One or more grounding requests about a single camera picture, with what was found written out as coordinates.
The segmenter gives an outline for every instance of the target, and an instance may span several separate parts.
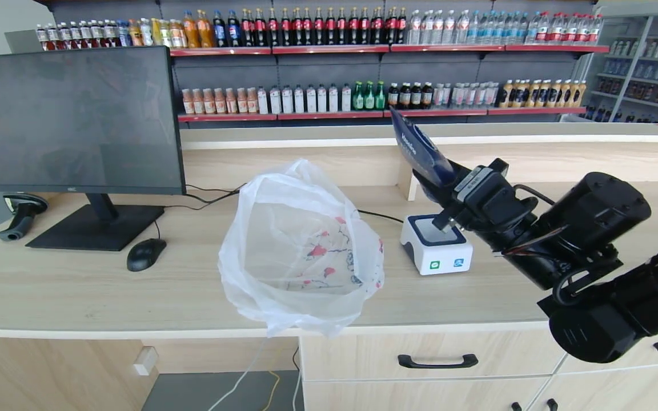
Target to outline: gray floor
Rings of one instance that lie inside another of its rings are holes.
[[[0,193],[0,224],[11,218]],[[290,411],[293,390],[298,372],[277,372],[281,382],[276,388],[273,410]],[[215,401],[232,388],[240,373],[221,374],[163,374],[154,384],[143,411],[206,411]],[[267,372],[250,372],[226,400],[217,406],[216,411],[236,410],[261,411],[268,400],[275,377]],[[303,396],[299,388],[296,409],[303,411]]]

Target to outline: monitor stand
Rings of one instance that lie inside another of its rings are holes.
[[[84,205],[27,247],[120,251],[164,213],[162,205],[113,205],[105,194],[86,194]]]

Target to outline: red shelf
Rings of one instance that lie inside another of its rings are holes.
[[[506,51],[571,51],[576,53],[608,53],[607,45],[506,45]]]
[[[585,107],[512,107],[512,108],[490,108],[489,115],[510,114],[580,114],[585,112]]]
[[[180,123],[188,122],[270,122],[275,114],[180,114]]]
[[[446,117],[449,115],[486,115],[485,108],[475,108],[469,110],[399,110],[400,114],[405,117]],[[385,117],[390,117],[389,111],[384,112]]]
[[[409,45],[397,44],[390,47],[391,51],[503,51],[503,45],[474,45],[474,44],[448,44],[448,45]]]
[[[274,47],[274,54],[321,54],[321,53],[386,53],[390,51],[383,45],[307,45]]]
[[[340,112],[293,112],[279,114],[279,120],[311,120],[311,119],[372,119],[382,117],[382,111],[340,111]]]
[[[169,51],[172,57],[190,57],[191,55],[254,55],[271,54],[270,47],[210,47],[209,49],[172,49]]]

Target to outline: blue package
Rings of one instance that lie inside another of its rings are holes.
[[[456,178],[454,167],[431,139],[394,108],[391,107],[390,112],[395,140],[410,167],[438,187],[453,182]]]

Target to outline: white plastic bag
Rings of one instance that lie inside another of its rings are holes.
[[[268,336],[293,325],[336,336],[382,286],[382,252],[344,193],[298,159],[240,189],[218,268],[227,299]]]

